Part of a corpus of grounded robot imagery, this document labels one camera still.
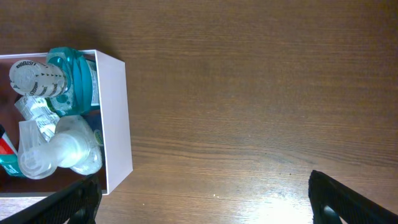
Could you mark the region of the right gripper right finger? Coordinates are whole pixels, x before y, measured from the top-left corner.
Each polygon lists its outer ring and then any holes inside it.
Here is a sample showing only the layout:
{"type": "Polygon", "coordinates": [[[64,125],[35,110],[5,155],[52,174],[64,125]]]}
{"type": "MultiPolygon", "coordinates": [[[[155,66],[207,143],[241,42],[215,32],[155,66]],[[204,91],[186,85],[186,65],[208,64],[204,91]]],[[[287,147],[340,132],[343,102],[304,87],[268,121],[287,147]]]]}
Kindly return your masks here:
{"type": "Polygon", "coordinates": [[[313,170],[308,180],[313,224],[397,223],[397,215],[343,185],[313,170]]]}

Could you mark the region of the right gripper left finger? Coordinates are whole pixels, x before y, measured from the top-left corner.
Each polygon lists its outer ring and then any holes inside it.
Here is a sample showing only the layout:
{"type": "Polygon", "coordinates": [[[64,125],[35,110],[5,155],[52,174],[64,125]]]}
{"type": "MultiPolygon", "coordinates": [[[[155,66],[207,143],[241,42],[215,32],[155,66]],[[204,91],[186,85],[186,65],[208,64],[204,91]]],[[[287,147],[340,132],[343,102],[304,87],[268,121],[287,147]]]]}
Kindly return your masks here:
{"type": "Polygon", "coordinates": [[[101,199],[99,178],[91,174],[1,220],[1,224],[95,224],[101,199]]]}

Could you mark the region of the clear spray bottle dark liquid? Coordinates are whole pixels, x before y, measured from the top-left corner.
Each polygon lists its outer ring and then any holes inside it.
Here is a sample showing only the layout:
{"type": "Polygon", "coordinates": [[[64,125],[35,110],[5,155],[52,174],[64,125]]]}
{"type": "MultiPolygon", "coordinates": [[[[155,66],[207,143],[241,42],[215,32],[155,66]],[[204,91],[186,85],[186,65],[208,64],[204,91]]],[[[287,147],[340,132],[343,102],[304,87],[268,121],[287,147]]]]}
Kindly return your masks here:
{"type": "Polygon", "coordinates": [[[100,145],[80,115],[60,118],[50,141],[44,139],[36,121],[21,121],[19,131],[18,166],[30,179],[44,179],[58,167],[90,175],[103,166],[100,145]]]}

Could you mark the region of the Colgate toothpaste tube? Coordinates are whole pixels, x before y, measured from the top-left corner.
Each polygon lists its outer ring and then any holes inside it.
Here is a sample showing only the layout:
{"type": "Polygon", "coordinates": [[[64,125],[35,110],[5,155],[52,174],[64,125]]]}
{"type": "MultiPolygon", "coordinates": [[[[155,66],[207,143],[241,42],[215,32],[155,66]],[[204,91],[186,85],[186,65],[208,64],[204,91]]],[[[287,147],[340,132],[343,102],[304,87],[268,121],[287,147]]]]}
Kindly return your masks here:
{"type": "Polygon", "coordinates": [[[12,177],[25,178],[25,175],[19,168],[17,151],[12,144],[6,130],[1,126],[1,166],[12,177]]]}

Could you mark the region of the green white soap packet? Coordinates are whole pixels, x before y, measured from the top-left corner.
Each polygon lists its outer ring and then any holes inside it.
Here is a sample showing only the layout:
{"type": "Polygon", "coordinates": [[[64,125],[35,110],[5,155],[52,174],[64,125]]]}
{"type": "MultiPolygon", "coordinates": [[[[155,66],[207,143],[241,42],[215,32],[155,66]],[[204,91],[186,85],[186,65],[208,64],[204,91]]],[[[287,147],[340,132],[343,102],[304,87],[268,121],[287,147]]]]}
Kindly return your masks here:
{"type": "Polygon", "coordinates": [[[14,106],[26,121],[35,121],[43,138],[49,142],[55,135],[55,128],[60,120],[59,115],[50,110],[45,98],[22,96],[14,106]]]}

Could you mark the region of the blue Listerine mouthwash bottle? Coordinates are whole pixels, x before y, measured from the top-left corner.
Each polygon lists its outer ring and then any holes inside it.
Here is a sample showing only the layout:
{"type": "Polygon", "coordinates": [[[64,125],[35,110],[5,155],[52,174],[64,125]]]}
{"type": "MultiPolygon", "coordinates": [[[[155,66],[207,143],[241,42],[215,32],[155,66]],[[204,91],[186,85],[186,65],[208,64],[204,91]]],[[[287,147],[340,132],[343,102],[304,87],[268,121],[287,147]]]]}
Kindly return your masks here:
{"type": "Polygon", "coordinates": [[[9,79],[18,94],[44,98],[60,117],[100,109],[96,62],[73,48],[51,49],[44,63],[20,60],[10,68],[9,79]]]}

